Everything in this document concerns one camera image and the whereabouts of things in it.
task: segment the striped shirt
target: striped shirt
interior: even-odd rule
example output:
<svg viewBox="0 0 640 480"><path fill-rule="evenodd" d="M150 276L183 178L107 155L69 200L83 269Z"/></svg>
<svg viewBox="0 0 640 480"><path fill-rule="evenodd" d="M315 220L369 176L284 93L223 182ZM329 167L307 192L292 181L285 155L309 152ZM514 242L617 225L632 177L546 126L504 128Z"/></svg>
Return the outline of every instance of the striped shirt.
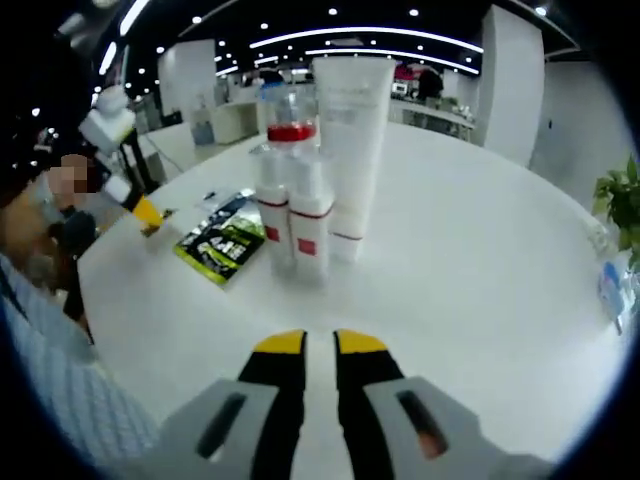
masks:
<svg viewBox="0 0 640 480"><path fill-rule="evenodd" d="M0 255L0 268L25 317L4 296L0 309L27 378L44 408L77 452L108 470L143 454L157 427L142 407L95 368L85 333Z"/></svg>

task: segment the ceiling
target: ceiling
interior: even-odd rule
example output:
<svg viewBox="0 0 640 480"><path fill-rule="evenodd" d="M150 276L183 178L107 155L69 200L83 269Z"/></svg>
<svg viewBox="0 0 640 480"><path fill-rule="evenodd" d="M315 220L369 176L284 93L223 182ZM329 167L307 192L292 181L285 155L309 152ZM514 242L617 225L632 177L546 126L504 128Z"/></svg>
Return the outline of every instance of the ceiling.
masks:
<svg viewBox="0 0 640 480"><path fill-rule="evenodd" d="M133 0L124 2L122 15L133 3ZM397 34L312 36L279 42L256 50L250 49L249 44L306 30L375 26L419 30L480 45L482 19L492 3L507 8L539 26L543 32L545 52L574 46L556 29L522 6L527 3L533 7L538 6L535 0L527 0L521 5L510 0L399 0L390 2L385 8L372 8L372 2L364 0L315 0L308 3L278 0L259 4L249 0L150 0L126 37L120 41L123 45L131 47L126 72L127 81L132 84L131 96L142 95L145 89L157 88L154 81L157 79L158 46L168 49L177 42L209 38L225 42L224 47L216 46L216 55L223 57L218 62L218 70L234 66L234 60L240 71L253 69L253 62L258 59L259 54L263 54L265 58L277 55L280 57L280 63L283 62L284 55L288 56L288 62L298 63L302 58L302 62L306 63L311 58L305 55L307 50L331 48L325 45L326 41L345 38L360 41L365 48L374 48L371 41L375 40L375 48L378 49L427 55L480 70L481 55L476 52L440 41ZM221 6L217 13L206 18L209 12ZM337 10L336 15L329 14L331 8ZM411 16L411 9L418 10L418 16ZM553 10L550 8L549 17L552 13ZM193 25L194 16L205 19L195 28L183 33ZM103 48L106 48L108 41L119 37L118 23L119 20L116 19L112 31L105 35ZM263 23L268 24L266 30L261 29ZM423 50L418 50L419 45L422 45ZM102 53L97 55L97 62L100 61L101 55ZM467 56L471 57L471 63L466 62ZM145 69L143 75L138 73L140 68Z"/></svg>

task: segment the white round table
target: white round table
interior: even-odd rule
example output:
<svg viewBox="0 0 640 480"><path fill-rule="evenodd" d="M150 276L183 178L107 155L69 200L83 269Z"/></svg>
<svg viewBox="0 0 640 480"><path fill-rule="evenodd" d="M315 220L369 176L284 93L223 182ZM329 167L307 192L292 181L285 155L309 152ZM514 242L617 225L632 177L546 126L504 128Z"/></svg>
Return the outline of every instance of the white round table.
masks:
<svg viewBox="0 0 640 480"><path fill-rule="evenodd" d="M178 208L145 239L121 219L80 259L98 351L161 422L252 347L309 332L306 419L294 478L351 478L337 422L331 332L379 337L406 376L422 375L473 410L509 452L558 461L614 385L628 349L596 295L593 219L515 163L473 145L389 124L374 213L355 265L324 290L271 273L266 251L221 289L173 252L217 187L252 185L247 140L152 197Z"/></svg>

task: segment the white bottle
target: white bottle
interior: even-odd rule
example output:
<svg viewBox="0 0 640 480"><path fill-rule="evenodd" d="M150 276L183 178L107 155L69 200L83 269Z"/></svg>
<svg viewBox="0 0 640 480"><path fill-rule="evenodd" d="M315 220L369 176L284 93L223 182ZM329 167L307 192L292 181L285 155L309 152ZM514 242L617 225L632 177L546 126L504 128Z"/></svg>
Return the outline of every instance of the white bottle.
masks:
<svg viewBox="0 0 640 480"><path fill-rule="evenodd" d="M295 259L289 227L289 195L282 180L282 155L266 150L258 157L256 203L264 225L267 248L277 273L293 271Z"/></svg>
<svg viewBox="0 0 640 480"><path fill-rule="evenodd" d="M323 178L323 163L291 159L293 188L289 194L291 236L296 276L306 283L324 283L329 276L329 217L333 193Z"/></svg>

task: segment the potted plant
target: potted plant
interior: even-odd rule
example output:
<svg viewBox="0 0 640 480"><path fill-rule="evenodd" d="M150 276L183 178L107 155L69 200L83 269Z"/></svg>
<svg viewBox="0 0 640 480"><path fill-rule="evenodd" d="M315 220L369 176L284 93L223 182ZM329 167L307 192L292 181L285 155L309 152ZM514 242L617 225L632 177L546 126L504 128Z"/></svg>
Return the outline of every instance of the potted plant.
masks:
<svg viewBox="0 0 640 480"><path fill-rule="evenodd" d="M640 273L640 178L637 162L629 157L626 171L610 170L599 178L593 214L607 214L620 229L618 249L630 251L629 270Z"/></svg>

